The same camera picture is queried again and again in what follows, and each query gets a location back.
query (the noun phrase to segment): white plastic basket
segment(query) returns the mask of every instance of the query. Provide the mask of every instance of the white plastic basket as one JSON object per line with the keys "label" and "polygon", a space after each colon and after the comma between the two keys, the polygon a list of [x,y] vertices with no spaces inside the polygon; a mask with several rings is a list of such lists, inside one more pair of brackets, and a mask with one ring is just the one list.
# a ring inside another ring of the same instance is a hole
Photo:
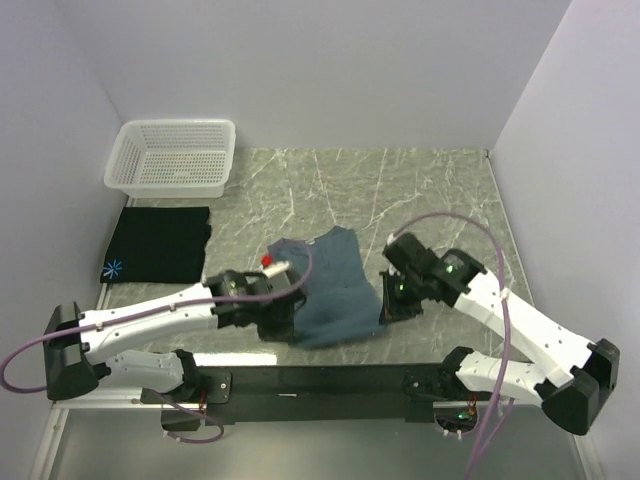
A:
{"label": "white plastic basket", "polygon": [[125,123],[104,174],[133,198],[217,198],[229,179],[236,129],[229,120]]}

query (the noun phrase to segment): marble surface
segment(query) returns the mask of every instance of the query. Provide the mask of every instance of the marble surface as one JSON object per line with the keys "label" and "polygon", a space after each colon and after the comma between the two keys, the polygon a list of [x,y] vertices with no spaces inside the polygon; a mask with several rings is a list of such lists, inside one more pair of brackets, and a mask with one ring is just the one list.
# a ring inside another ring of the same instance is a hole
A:
{"label": "marble surface", "polygon": [[[353,228],[369,281],[382,291],[381,252],[387,236],[411,218],[448,210],[487,225],[507,257],[507,283],[530,301],[521,264],[493,179],[479,149],[250,149],[236,152],[224,196],[209,200],[139,199],[134,206],[211,208],[213,234],[206,275],[256,268],[270,243],[281,237],[308,239],[333,225]],[[441,254],[456,246],[495,271],[491,243],[472,225],[429,219],[411,229]],[[176,292],[184,285],[121,284],[110,287],[104,308]],[[191,332],[142,345],[168,352],[183,348],[205,364],[335,365],[438,362],[458,345],[497,356],[502,339],[475,320],[432,302],[424,314],[383,334],[351,344],[301,350],[259,340],[255,327]],[[514,358],[522,359],[514,352]]]}

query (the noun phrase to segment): wall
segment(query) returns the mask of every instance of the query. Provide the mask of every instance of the wall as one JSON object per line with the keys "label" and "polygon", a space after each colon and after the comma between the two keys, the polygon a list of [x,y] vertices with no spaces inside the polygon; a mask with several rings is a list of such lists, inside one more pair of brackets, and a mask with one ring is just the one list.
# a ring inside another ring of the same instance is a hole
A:
{"label": "wall", "polygon": [[56,0],[124,120],[258,147],[494,146],[569,0]]}
{"label": "wall", "polygon": [[[121,124],[51,1],[0,15],[0,356],[44,330],[53,308],[95,304],[100,255],[123,198],[102,184]],[[44,382],[34,348],[9,369]],[[0,390],[0,478],[27,478],[48,416],[44,394]]]}
{"label": "wall", "polygon": [[637,478],[640,2],[575,0],[495,147],[536,304],[622,350],[592,429],[609,479]]}

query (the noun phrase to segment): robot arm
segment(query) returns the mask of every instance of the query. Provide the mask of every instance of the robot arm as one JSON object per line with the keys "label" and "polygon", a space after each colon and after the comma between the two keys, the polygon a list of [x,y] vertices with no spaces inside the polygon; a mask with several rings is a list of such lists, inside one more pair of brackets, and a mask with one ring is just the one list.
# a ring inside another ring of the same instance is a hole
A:
{"label": "robot arm", "polygon": [[[511,343],[531,363],[509,362],[503,395],[539,405],[563,429],[587,433],[615,388],[620,352],[602,339],[593,343],[536,310],[513,292],[498,291],[498,280],[477,260],[451,249],[442,257],[410,233],[391,238],[383,252],[393,266],[383,274],[387,314],[394,307],[429,299],[444,302],[504,337],[501,307],[507,299]],[[455,382],[470,391],[492,391],[500,359],[459,347],[453,361]]]}
{"label": "robot arm", "polygon": [[[264,302],[217,305],[214,299],[275,293],[298,280],[289,262],[278,262],[259,272],[228,270],[173,295],[122,308],[80,312],[75,303],[61,305],[46,333],[86,325],[96,328],[44,343],[47,396],[68,400],[106,383],[149,388],[176,400],[189,398],[204,381],[191,353],[131,349],[167,335],[252,323],[263,340],[290,341],[294,306],[306,298],[303,290]],[[107,326],[117,319],[127,321]]]}

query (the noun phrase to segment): blue asterisk symbol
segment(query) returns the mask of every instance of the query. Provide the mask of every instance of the blue asterisk symbol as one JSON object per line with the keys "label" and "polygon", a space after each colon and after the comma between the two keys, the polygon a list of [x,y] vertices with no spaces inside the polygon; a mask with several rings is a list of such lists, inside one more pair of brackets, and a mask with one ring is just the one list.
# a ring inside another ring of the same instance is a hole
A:
{"label": "blue asterisk symbol", "polygon": [[122,270],[122,262],[114,260],[113,262],[107,262],[107,266],[102,269],[102,276],[109,276],[109,280],[113,280],[113,277],[117,277]]}

